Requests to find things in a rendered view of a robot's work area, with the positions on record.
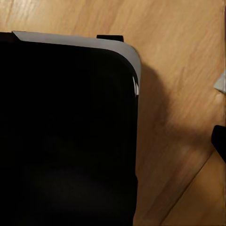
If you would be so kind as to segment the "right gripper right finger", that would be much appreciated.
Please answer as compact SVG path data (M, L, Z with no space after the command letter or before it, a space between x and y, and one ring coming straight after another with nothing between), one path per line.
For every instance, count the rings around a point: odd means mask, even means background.
M226 127L215 125L212 132L211 142L219 155L226 162Z

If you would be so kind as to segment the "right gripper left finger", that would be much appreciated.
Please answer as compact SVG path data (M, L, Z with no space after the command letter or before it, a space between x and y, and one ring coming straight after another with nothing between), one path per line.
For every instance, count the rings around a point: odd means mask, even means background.
M24 145L24 133L20 125L0 130L0 182Z

